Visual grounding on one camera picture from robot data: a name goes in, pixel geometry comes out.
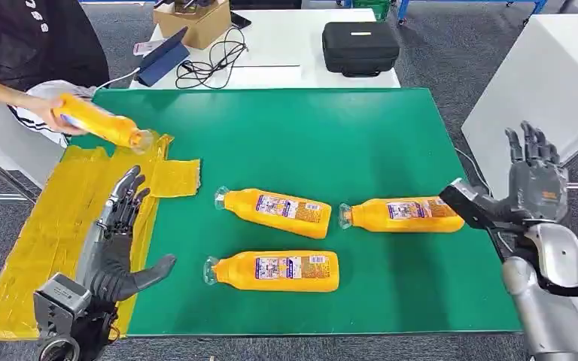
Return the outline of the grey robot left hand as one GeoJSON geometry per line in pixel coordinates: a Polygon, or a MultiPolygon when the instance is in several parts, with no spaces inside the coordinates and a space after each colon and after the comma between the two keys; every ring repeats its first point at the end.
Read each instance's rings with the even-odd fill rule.
{"type": "Polygon", "coordinates": [[[131,270],[130,253],[135,222],[150,189],[139,165],[129,169],[114,185],[100,215],[93,221],[78,260],[76,282],[106,302],[124,301],[167,278],[176,256],[166,254],[140,271],[131,270]]]}

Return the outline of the person's right hand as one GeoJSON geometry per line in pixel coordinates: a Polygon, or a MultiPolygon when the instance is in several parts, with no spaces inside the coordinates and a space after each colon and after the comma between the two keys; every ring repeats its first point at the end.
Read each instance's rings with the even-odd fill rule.
{"type": "Polygon", "coordinates": [[[60,98],[45,99],[32,96],[27,105],[27,109],[39,116],[53,131],[67,135],[85,135],[87,132],[73,126],[69,122],[57,117],[53,110],[61,108],[63,100],[60,98]]]}

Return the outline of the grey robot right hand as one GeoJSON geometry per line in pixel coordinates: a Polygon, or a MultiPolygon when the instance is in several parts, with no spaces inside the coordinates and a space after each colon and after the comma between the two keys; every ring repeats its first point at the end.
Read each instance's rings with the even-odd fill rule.
{"type": "Polygon", "coordinates": [[[560,156],[541,129],[523,121],[524,144],[507,128],[510,148],[508,196],[494,203],[497,222],[520,224],[524,220],[558,222],[567,213],[567,172],[560,156]]]}

